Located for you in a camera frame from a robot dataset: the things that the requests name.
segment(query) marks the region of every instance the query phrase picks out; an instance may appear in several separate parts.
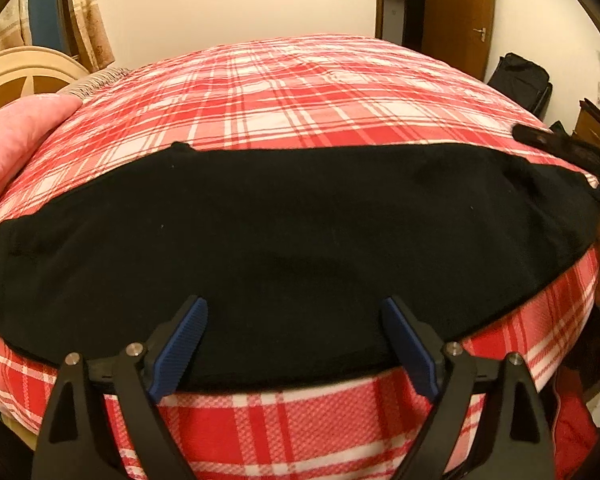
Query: striped pillow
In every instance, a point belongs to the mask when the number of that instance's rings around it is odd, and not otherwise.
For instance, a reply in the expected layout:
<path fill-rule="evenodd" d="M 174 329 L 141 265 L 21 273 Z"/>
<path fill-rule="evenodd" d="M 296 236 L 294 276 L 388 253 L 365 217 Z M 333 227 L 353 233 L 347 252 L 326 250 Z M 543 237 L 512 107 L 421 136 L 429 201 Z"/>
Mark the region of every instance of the striped pillow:
<path fill-rule="evenodd" d="M 101 88 L 121 80 L 129 72 L 131 72 L 131 70 L 127 68 L 104 68 L 78 79 L 78 81 L 65 86 L 57 93 L 72 94 L 84 101 L 87 97 L 95 94 Z"/>

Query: black clamp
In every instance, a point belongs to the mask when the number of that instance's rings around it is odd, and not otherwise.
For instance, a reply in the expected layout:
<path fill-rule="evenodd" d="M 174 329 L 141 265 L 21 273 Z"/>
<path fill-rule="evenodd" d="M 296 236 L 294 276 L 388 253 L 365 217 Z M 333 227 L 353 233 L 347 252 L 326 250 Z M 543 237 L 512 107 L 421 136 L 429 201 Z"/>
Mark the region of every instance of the black clamp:
<path fill-rule="evenodd" d="M 416 392 L 434 406 L 392 480 L 550 480 L 554 448 L 542 403 L 522 355 L 502 361 L 444 343 L 397 297 L 382 305 L 382 325 Z M 468 459 L 444 471 L 474 394 L 486 394 Z"/>
<path fill-rule="evenodd" d="M 69 354 L 42 421 L 31 480 L 128 479 L 94 386 L 108 382 L 148 478 L 194 480 L 155 403 L 176 391 L 206 320 L 206 302 L 192 296 L 145 343 L 131 343 L 116 357 L 85 361 Z"/>

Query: beige curtain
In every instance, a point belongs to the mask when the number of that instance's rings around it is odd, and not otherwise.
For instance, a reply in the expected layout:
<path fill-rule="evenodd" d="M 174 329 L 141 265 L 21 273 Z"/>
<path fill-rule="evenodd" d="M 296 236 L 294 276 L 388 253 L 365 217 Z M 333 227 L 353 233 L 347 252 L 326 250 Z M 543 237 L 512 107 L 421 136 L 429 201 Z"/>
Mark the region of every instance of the beige curtain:
<path fill-rule="evenodd" d="M 30 44 L 29 0 L 10 0 L 0 13 L 0 51 Z"/>
<path fill-rule="evenodd" d="M 69 0 L 69 8 L 80 63 L 90 72 L 113 63 L 116 59 L 113 57 L 97 1 Z"/>

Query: clamp screw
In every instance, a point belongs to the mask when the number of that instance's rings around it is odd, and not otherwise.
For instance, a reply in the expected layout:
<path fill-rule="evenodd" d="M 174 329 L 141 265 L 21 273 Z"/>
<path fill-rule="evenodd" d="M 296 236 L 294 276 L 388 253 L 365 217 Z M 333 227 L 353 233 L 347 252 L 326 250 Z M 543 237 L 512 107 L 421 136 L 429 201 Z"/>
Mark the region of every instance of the clamp screw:
<path fill-rule="evenodd" d="M 71 352 L 64 358 L 64 362 L 69 366 L 77 365 L 80 362 L 80 354 L 78 354 L 78 352 Z"/>
<path fill-rule="evenodd" d="M 525 362 L 525 359 L 518 352 L 512 352 L 509 354 L 509 362 L 514 366 L 520 366 Z"/>
<path fill-rule="evenodd" d="M 448 353 L 449 355 L 453 355 L 454 357 L 459 356 L 462 352 L 464 352 L 462 345 L 460 343 L 457 343 L 456 341 L 447 343 L 445 345 L 445 350 L 446 353 Z"/>
<path fill-rule="evenodd" d="M 142 346 L 142 343 L 131 343 L 126 347 L 125 351 L 129 357 L 138 357 L 143 350 L 144 346 Z"/>

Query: red fabric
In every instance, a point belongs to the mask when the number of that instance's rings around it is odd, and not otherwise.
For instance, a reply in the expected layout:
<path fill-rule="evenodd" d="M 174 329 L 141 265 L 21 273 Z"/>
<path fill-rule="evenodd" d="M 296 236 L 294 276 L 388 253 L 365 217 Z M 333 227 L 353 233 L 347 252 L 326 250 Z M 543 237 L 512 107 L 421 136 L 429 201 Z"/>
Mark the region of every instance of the red fabric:
<path fill-rule="evenodd" d="M 218 46 L 140 68 L 85 102 L 2 197 L 0 221 L 174 140 L 226 150 L 464 142 L 570 167 L 516 143 L 517 122 L 541 126 L 474 78 L 384 41 L 318 35 Z M 590 250 L 466 347 L 495 358 L 518 351 L 544 386 L 589 316 L 597 272 Z M 54 378 L 0 340 L 0 410 L 37 431 Z M 107 409 L 129 474 L 144 478 L 115 397 Z M 176 394 L 160 411 L 201 480 L 303 480 L 387 478 L 429 405 L 395 369 L 304 390 Z M 475 399 L 450 466 L 466 457 L 479 413 Z"/>
<path fill-rule="evenodd" d="M 554 392 L 558 399 L 554 421 L 555 476 L 557 480 L 568 480 L 596 445 L 598 428 L 584 403 L 577 371 L 561 366 Z"/>

